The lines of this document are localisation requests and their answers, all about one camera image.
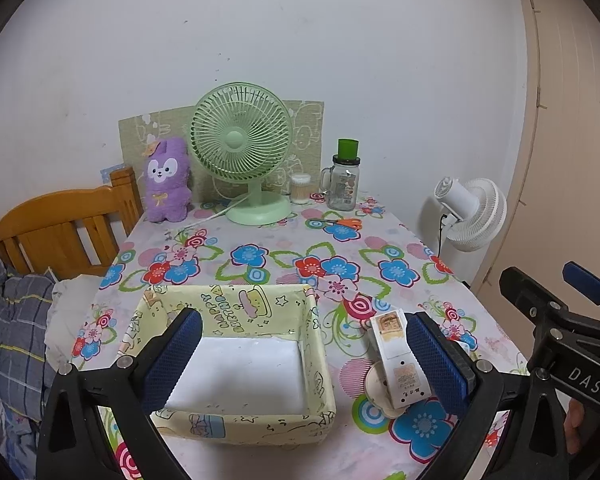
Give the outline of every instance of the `red flower print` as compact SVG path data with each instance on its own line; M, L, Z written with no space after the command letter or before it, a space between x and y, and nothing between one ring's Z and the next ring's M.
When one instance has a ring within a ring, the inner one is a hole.
M111 316L109 314L102 314L96 321L96 324L100 325L102 328L106 328L109 326L109 321L111 320Z
M324 195L322 193L311 193L311 195L309 195L309 198L314 202L317 202L318 204L324 203L325 200Z
M487 447L496 447L498 444L498 432L492 431L487 435L487 438L484 440Z
M84 347L84 338L79 337L78 339L75 340L74 349L71 352L71 355L74 357L78 357L78 355L80 355L80 350L82 350L83 347Z
M442 260L437 256L430 256L431 261L435 264L436 270L443 274L453 274L454 272L447 267Z
M367 322L370 317L376 315L376 310L373 308L371 298L369 296L358 293L353 300L349 301L343 299L342 303L344 305L344 310L347 311L347 314L354 319L362 321L360 324L362 329L368 330L371 327L370 322L368 326L364 325L364 323Z
M154 262L149 266L147 272L142 276L142 280L152 285L158 285L164 279L164 275L171 269L168 262Z
M320 266L320 260L315 256L307 256L306 258L296 260L294 265L298 269L298 274L303 278L310 276L322 277L326 274L325 270Z
M454 308L446 308L445 309L445 317L449 321L456 321L456 320L460 319L460 316L458 315L458 311Z
M196 233L187 239L184 242L185 247L200 247L200 245L204 245L206 241L206 229L200 229L196 231Z
M129 453L124 442L116 449L116 460L126 480L136 480L142 476L138 470L136 461L131 456L131 453Z

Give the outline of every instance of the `plaid bedding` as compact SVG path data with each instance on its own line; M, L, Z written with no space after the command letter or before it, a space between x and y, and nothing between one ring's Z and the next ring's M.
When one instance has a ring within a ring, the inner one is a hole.
M54 282L19 276L0 260L0 400L35 422L55 376L45 359L46 311Z

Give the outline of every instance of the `glass mason jar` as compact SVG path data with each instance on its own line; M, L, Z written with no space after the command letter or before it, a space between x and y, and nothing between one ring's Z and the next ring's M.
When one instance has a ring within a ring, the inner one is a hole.
M320 192L327 198L327 206L336 211L353 211L356 208L360 158L353 160L333 156L333 166L320 173Z

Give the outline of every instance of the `green desk fan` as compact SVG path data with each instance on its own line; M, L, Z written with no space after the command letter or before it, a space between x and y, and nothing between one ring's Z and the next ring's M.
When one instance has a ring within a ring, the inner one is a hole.
M191 122L191 153L213 177L249 187L229 204L229 220L264 225L291 213L289 198L263 191L262 180L285 160L292 134L285 105L260 86L228 83L200 99Z

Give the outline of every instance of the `purple plush toy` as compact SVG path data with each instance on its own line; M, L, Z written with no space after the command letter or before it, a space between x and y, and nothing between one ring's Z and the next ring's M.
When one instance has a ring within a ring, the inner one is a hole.
M163 139L146 165L146 217L149 222L180 222L187 216L189 157L181 137Z

